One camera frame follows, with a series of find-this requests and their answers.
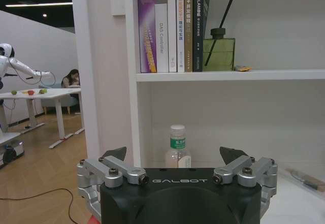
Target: plastic water bottle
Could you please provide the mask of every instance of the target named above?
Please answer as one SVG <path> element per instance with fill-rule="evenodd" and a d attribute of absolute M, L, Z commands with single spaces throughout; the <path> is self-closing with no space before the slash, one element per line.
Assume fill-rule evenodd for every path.
<path fill-rule="evenodd" d="M 170 138 L 170 150 L 166 153 L 165 161 L 167 168 L 190 168 L 191 167 L 191 155 L 185 148 L 185 126 L 172 125 L 171 126 L 171 138 Z"/>

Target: green glass bottle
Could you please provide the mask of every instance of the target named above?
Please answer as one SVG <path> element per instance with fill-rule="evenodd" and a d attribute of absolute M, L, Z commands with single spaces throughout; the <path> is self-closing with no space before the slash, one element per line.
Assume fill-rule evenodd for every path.
<path fill-rule="evenodd" d="M 214 28 L 213 38 L 203 41 L 203 72 L 234 70 L 235 39 L 224 38 L 224 34 L 224 28 Z"/>

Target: purple book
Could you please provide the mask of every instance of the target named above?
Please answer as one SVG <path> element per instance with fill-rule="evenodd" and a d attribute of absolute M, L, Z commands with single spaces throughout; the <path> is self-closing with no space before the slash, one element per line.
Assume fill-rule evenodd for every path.
<path fill-rule="evenodd" d="M 157 72 L 155 2 L 138 0 L 141 73 Z"/>

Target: table leg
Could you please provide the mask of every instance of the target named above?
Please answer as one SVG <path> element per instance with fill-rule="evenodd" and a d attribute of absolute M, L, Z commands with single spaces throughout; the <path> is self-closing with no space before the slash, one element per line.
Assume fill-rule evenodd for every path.
<path fill-rule="evenodd" d="M 26 103 L 27 103 L 30 127 L 36 127 L 37 123 L 36 123 L 35 112 L 33 107 L 33 100 L 26 100 Z"/>
<path fill-rule="evenodd" d="M 45 125 L 45 123 L 43 123 L 43 122 L 40 124 L 37 124 L 37 121 L 35 118 L 34 107 L 33 107 L 33 100 L 27 99 L 26 103 L 27 103 L 27 109 L 28 109 L 28 115 L 29 115 L 29 128 L 21 131 L 22 134 L 25 134 L 33 129 L 36 129 L 40 126 Z"/>
<path fill-rule="evenodd" d="M 79 95 L 79 106 L 80 106 L 80 114 L 81 114 L 81 124 L 82 128 L 85 128 L 84 122 L 83 122 L 83 111 L 82 111 L 82 99 L 81 99 L 81 93 Z"/>
<path fill-rule="evenodd" d="M 54 144 L 50 145 L 50 149 L 53 149 L 60 143 L 62 143 L 64 140 L 71 137 L 73 134 L 68 134 L 65 136 L 64 132 L 64 124 L 63 124 L 63 117 L 62 117 L 62 107 L 61 107 L 61 101 L 59 98 L 55 99 L 55 110 L 56 110 L 56 119 L 57 119 L 57 127 L 59 129 L 59 137 L 60 139 L 56 141 Z"/>
<path fill-rule="evenodd" d="M 3 103 L 0 103 L 0 125 L 3 132 L 8 131 L 8 124 Z"/>
<path fill-rule="evenodd" d="M 59 129 L 60 139 L 64 139 L 64 124 L 62 117 L 62 107 L 60 99 L 55 99 L 55 110 L 56 110 L 56 119 L 57 119 L 57 128 Z"/>
<path fill-rule="evenodd" d="M 81 93 L 78 93 L 79 96 L 79 106 L 80 106 L 80 115 L 81 115 L 81 125 L 82 127 L 75 132 L 75 134 L 80 134 L 81 132 L 85 131 L 85 125 L 83 121 L 83 111 L 82 111 L 82 99 L 81 99 Z"/>

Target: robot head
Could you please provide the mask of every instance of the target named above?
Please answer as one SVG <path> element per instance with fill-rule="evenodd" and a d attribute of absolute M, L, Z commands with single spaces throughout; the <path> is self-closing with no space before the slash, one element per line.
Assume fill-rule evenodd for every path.
<path fill-rule="evenodd" d="M 0 55 L 6 56 L 6 57 L 14 57 L 15 50 L 9 44 L 0 44 Z"/>

